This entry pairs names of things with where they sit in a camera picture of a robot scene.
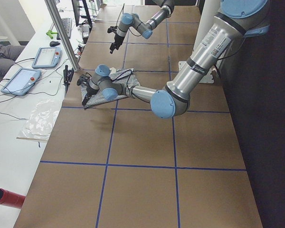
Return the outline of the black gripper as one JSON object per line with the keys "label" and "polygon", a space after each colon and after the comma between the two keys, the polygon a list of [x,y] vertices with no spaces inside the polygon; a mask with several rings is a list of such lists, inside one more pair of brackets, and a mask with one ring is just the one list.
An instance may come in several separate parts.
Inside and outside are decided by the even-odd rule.
{"label": "black gripper", "polygon": [[123,37],[115,34],[114,42],[110,46],[110,54],[113,54],[113,51],[116,49],[118,50],[119,47],[123,44]]}
{"label": "black gripper", "polygon": [[91,96],[93,95],[93,88],[87,87],[86,88],[86,95],[82,101],[82,105],[86,105],[87,102],[90,100]]}

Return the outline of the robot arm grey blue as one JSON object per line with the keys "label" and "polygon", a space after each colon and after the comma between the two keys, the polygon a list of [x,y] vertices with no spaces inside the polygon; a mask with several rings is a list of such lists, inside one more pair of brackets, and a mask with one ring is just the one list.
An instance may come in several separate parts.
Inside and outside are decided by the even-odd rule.
{"label": "robot arm grey blue", "polygon": [[161,9],[155,13],[148,21],[143,22],[139,16],[135,13],[123,13],[118,25],[110,26],[107,33],[114,33],[114,42],[110,46],[110,53],[123,44],[124,38],[130,29],[133,27],[143,38],[149,39],[153,33],[153,30],[166,18],[169,18],[174,11],[173,0],[154,0]]}
{"label": "robot arm grey blue", "polygon": [[209,29],[196,50],[187,59],[172,81],[161,90],[118,83],[110,78],[110,69],[99,65],[86,82],[83,105],[97,93],[106,101],[124,95],[148,102],[159,118],[172,118],[185,113],[190,105],[190,93],[200,80],[216,64],[221,54],[236,38],[254,37],[269,29],[267,0],[223,0],[214,15]]}

